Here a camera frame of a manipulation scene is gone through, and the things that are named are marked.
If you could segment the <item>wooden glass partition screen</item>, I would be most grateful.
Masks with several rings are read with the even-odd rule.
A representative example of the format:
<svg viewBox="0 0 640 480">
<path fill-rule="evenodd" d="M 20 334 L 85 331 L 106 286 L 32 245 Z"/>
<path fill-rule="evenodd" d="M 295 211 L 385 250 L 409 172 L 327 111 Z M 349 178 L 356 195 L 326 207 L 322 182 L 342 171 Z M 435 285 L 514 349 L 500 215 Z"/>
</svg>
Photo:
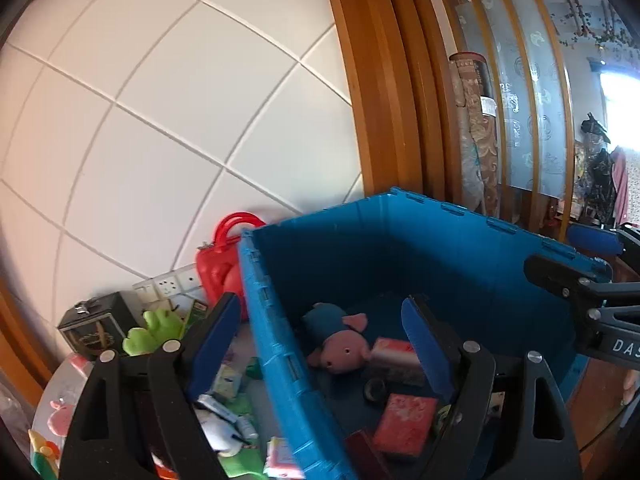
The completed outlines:
<svg viewBox="0 0 640 480">
<path fill-rule="evenodd" d="M 497 104 L 506 222 L 565 240 L 574 191 L 570 78 L 544 0 L 442 0 L 453 54 L 484 56 Z"/>
</svg>

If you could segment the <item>blue-hat pink pig plush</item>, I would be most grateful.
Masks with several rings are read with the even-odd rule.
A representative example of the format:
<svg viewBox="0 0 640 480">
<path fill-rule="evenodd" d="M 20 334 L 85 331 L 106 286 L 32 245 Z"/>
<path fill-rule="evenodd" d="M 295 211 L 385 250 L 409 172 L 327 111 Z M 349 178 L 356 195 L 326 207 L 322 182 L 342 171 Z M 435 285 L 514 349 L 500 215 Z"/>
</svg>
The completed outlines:
<svg viewBox="0 0 640 480">
<path fill-rule="evenodd" d="M 342 374 L 370 361 L 371 347 L 362 334 L 368 326 L 365 313 L 347 314 L 335 304 L 318 302 L 303 316 L 303 323 L 316 345 L 307 356 L 311 367 Z"/>
</svg>

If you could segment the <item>white wall socket strip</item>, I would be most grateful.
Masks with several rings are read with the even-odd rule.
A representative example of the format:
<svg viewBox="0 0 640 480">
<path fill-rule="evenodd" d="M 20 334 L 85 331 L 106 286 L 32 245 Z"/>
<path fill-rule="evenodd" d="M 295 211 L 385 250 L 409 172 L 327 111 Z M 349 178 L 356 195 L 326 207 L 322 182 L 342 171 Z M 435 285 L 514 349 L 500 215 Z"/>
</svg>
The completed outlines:
<svg viewBox="0 0 640 480">
<path fill-rule="evenodd" d="M 155 304 L 157 301 L 179 295 L 190 295 L 202 288 L 198 270 L 194 264 L 162 274 L 134 284 L 132 289 L 142 304 Z"/>
</svg>

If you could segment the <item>wooden door frame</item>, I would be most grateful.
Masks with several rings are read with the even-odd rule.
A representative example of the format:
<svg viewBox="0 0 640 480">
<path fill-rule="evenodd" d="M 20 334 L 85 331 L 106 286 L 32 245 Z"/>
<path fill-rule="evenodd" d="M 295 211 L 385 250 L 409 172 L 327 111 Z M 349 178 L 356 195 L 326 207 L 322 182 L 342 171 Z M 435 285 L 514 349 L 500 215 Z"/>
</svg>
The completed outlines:
<svg viewBox="0 0 640 480">
<path fill-rule="evenodd" d="M 431 0 L 330 0 L 366 195 L 462 201 L 449 60 Z"/>
</svg>

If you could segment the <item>blue plastic storage crate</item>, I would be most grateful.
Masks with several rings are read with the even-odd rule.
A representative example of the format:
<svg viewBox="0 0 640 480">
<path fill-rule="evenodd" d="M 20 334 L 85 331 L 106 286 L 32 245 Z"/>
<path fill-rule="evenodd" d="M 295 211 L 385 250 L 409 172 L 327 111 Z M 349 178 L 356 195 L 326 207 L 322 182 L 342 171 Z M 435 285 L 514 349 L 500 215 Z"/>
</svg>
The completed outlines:
<svg viewBox="0 0 640 480">
<path fill-rule="evenodd" d="M 344 440 L 380 418 L 359 379 L 309 366 L 303 318 L 315 304 L 367 315 L 369 340 L 401 339 L 402 302 L 421 295 L 439 321 L 495 356 L 540 352 L 568 398 L 586 361 L 567 304 L 527 281 L 525 260 L 612 276 L 573 247 L 400 188 L 245 232 L 239 254 L 273 413 L 309 479 L 355 478 Z"/>
</svg>

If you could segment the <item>rolled patterned carpet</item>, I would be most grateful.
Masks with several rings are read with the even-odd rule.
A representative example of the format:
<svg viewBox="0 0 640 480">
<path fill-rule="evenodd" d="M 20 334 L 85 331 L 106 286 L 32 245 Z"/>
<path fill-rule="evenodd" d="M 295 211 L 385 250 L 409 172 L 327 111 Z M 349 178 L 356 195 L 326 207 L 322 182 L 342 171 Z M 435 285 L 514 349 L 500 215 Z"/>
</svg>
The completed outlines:
<svg viewBox="0 0 640 480">
<path fill-rule="evenodd" d="M 462 203 L 469 210 L 498 217 L 497 104 L 487 62 L 476 52 L 449 58 L 460 133 Z"/>
</svg>

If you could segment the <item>red patterned box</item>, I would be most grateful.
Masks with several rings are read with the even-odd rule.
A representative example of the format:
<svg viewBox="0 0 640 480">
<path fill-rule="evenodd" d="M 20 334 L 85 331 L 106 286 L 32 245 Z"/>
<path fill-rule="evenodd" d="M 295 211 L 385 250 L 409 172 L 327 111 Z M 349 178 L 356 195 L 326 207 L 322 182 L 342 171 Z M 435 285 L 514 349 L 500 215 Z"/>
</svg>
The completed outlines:
<svg viewBox="0 0 640 480">
<path fill-rule="evenodd" d="M 430 433 L 438 401 L 392 393 L 376 428 L 373 444 L 386 454 L 419 457 Z"/>
</svg>

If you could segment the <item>red toy suitcase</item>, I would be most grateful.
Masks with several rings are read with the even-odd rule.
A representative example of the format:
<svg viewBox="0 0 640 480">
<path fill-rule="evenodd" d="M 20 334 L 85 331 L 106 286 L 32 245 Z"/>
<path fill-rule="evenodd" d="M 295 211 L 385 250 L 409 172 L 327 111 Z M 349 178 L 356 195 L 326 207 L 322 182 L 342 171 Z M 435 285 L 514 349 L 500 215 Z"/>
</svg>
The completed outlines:
<svg viewBox="0 0 640 480">
<path fill-rule="evenodd" d="M 232 212 L 217 224 L 212 241 L 198 248 L 195 258 L 195 267 L 208 304 L 215 307 L 225 292 L 232 292 L 240 300 L 242 322 L 248 320 L 248 313 L 238 254 L 241 237 L 231 235 L 231 231 L 237 226 L 261 228 L 265 224 L 251 212 Z"/>
</svg>

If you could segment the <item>green frog plush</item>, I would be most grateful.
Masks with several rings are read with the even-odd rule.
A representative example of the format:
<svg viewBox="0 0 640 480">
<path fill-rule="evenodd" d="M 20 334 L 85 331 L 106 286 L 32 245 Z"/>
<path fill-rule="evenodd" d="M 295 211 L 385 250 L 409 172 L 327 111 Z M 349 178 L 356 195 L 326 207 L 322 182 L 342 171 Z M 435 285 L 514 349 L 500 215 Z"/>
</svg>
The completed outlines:
<svg viewBox="0 0 640 480">
<path fill-rule="evenodd" d="M 122 350 L 128 356 L 144 356 L 153 353 L 166 341 L 182 337 L 184 322 L 171 310 L 157 309 L 143 313 L 144 327 L 130 328 L 122 341 Z"/>
</svg>

